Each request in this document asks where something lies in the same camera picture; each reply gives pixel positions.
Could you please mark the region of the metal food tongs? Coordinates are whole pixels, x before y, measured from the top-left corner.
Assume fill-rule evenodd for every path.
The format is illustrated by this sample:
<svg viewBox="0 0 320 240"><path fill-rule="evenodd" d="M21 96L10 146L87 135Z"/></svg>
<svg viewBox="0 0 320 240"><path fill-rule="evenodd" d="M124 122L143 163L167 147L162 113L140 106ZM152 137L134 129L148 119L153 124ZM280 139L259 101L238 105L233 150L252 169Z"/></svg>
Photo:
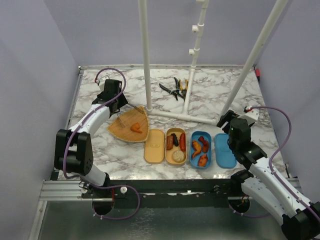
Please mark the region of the metal food tongs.
<svg viewBox="0 0 320 240"><path fill-rule="evenodd" d="M144 112L137 106L128 103L128 106L132 107L132 110L128 110L121 115L117 116L117 120L119 121L120 127L125 128L127 126L127 121L131 118L135 118L137 114L143 114Z"/></svg>

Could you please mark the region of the blue lunch box lid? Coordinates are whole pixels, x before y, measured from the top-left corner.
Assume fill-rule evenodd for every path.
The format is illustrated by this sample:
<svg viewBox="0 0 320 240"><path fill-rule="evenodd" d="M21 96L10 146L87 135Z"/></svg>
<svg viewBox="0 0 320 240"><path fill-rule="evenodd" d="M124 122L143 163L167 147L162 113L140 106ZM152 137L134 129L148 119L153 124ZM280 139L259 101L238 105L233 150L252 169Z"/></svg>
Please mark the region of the blue lunch box lid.
<svg viewBox="0 0 320 240"><path fill-rule="evenodd" d="M218 133L214 137L215 159L217 165L222 169L233 169L237 160L228 145L229 135Z"/></svg>

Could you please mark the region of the beige lunch box lid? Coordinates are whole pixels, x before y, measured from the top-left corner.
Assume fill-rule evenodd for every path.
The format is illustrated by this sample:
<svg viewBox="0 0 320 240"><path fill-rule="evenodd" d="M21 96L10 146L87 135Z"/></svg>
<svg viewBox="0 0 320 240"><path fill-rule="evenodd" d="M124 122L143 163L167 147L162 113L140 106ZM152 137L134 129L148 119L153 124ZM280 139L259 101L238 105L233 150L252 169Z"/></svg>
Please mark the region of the beige lunch box lid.
<svg viewBox="0 0 320 240"><path fill-rule="evenodd" d="M151 129L144 144L144 159L149 164L160 164L165 159L165 134L160 129Z"/></svg>

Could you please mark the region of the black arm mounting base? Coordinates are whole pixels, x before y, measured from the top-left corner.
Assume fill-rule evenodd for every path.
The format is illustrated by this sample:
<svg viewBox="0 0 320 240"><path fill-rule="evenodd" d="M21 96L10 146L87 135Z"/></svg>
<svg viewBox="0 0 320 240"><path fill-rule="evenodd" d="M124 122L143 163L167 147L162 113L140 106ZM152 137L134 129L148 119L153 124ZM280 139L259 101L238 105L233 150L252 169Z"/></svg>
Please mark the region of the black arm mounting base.
<svg viewBox="0 0 320 240"><path fill-rule="evenodd" d="M81 197L98 213L140 208L229 208L246 213L251 201L232 179L109 180L107 189L83 184Z"/></svg>

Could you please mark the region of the woven bamboo basket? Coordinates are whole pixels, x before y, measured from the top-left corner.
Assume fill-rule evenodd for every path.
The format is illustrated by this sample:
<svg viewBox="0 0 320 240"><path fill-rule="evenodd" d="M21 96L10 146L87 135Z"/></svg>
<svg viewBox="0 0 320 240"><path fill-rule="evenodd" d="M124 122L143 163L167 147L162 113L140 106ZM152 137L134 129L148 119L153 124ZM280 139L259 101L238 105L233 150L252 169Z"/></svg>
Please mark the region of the woven bamboo basket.
<svg viewBox="0 0 320 240"><path fill-rule="evenodd" d="M126 122L126 127L121 128L119 121L116 119L114 120L109 127L107 128L108 132L112 134L114 137L116 137L119 140L122 140L124 142L130 142L130 143L141 143L145 142L149 135L149 118L147 115L147 112L145 108L140 105L138 106L142 111L143 114L138 113L136 117L130 118ZM131 126L135 123L140 124L140 129L143 133L137 133L131 131Z"/></svg>

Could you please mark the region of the orange chicken wing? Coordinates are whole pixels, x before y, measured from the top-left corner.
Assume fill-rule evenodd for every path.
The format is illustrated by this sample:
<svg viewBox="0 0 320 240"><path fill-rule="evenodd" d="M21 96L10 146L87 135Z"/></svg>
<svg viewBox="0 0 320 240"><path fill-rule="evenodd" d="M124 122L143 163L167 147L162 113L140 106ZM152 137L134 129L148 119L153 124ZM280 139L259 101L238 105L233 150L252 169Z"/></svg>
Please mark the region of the orange chicken wing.
<svg viewBox="0 0 320 240"><path fill-rule="evenodd" d="M194 150L191 158L194 159L197 155L199 155L202 152L202 146L196 140L193 140L191 144Z"/></svg>

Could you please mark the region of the orange fried shrimp piece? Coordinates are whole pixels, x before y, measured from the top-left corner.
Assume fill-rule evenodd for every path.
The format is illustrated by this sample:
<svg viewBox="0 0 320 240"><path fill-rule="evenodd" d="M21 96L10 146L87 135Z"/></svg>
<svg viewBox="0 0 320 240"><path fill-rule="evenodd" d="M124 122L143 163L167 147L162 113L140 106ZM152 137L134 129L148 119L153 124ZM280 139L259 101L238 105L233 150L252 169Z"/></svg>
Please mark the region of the orange fried shrimp piece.
<svg viewBox="0 0 320 240"><path fill-rule="evenodd" d="M139 122L134 123L131 127L130 130L134 133L139 133L142 134L143 131L141 130L141 125Z"/></svg>

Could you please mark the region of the white steamed bun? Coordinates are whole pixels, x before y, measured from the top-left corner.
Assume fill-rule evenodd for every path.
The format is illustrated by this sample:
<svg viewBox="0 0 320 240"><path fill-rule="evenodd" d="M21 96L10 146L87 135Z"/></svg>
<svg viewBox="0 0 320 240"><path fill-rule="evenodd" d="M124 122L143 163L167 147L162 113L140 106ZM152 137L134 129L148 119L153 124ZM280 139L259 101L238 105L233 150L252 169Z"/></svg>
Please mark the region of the white steamed bun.
<svg viewBox="0 0 320 240"><path fill-rule="evenodd" d="M182 163L182 162L185 161L185 153L183 151L181 151L181 150L176 150L172 154L172 159L176 163Z"/></svg>

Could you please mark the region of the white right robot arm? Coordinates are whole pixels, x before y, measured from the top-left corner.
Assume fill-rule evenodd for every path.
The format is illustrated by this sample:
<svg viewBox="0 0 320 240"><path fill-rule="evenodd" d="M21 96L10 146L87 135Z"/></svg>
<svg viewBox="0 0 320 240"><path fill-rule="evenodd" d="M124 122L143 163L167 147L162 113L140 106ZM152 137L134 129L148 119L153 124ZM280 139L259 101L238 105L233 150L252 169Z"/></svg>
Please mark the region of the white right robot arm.
<svg viewBox="0 0 320 240"><path fill-rule="evenodd" d="M217 122L228 135L227 144L244 166L231 176L229 189L252 197L281 226L288 240L311 240L320 235L320 204L313 203L276 169L272 159L251 140L251 127L258 120L258 107L248 106L244 115L228 110Z"/></svg>

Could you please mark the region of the red sausage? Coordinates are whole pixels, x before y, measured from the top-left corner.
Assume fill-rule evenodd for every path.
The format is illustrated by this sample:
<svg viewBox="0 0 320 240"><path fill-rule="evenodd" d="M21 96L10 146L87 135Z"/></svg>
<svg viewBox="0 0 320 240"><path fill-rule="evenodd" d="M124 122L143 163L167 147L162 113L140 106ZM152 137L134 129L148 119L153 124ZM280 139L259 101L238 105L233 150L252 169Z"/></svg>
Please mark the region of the red sausage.
<svg viewBox="0 0 320 240"><path fill-rule="evenodd" d="M179 137L179 147L182 152L186 151L186 134L182 133Z"/></svg>

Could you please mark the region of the orange fried chicken piece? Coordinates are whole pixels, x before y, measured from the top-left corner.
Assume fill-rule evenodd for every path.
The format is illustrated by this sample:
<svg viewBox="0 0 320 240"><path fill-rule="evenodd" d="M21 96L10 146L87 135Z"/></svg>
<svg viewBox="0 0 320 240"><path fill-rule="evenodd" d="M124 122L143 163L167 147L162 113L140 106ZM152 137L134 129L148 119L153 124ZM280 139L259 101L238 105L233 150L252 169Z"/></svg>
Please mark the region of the orange fried chicken piece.
<svg viewBox="0 0 320 240"><path fill-rule="evenodd" d="M197 166L198 166L198 167L201 167L201 168L206 167L208 160L209 160L209 159L208 159L207 154L201 155L201 156L199 157Z"/></svg>

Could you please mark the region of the black sea cucumber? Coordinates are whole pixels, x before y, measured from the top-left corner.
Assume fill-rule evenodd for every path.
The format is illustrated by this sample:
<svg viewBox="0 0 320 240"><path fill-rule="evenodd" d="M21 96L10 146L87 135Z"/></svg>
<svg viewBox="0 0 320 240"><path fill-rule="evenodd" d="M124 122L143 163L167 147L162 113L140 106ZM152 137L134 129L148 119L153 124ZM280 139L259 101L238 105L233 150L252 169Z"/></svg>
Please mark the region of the black sea cucumber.
<svg viewBox="0 0 320 240"><path fill-rule="evenodd" d="M175 133L172 133L171 134L173 136L173 144L178 147L179 146L179 140L178 140L178 137Z"/></svg>

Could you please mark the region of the brown sausage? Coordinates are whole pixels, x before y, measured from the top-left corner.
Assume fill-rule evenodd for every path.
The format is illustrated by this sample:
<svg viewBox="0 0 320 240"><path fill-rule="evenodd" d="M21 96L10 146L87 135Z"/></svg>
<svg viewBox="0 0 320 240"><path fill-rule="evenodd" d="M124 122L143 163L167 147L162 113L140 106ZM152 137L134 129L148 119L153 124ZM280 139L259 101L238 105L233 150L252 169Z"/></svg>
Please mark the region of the brown sausage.
<svg viewBox="0 0 320 240"><path fill-rule="evenodd" d="M172 135L168 135L166 137L166 150L171 150L174 144L174 137Z"/></svg>

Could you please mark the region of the brown fried patty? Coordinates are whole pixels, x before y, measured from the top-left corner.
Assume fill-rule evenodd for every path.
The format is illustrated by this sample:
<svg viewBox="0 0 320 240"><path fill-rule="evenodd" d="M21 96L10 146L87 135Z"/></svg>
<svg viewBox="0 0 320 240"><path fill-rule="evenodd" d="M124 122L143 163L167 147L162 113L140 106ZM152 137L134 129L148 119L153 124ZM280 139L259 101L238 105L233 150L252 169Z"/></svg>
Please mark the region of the brown fried patty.
<svg viewBox="0 0 320 240"><path fill-rule="evenodd" d="M203 153L207 153L208 150L209 150L209 148L210 148L210 143L207 142L207 141L205 141L205 142L202 144L202 152L203 152Z"/></svg>

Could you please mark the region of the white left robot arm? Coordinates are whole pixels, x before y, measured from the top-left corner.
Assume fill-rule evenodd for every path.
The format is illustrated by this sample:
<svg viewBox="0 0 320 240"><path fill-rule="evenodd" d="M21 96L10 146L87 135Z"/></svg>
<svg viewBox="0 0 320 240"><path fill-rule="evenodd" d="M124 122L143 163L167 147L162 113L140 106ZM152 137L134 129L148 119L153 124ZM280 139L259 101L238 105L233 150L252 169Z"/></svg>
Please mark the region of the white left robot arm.
<svg viewBox="0 0 320 240"><path fill-rule="evenodd" d="M128 101L123 94L122 82L108 79L85 116L70 129L60 129L56 134L54 167L93 185L94 193L101 198L110 193L110 177L94 165L92 137L126 104Z"/></svg>

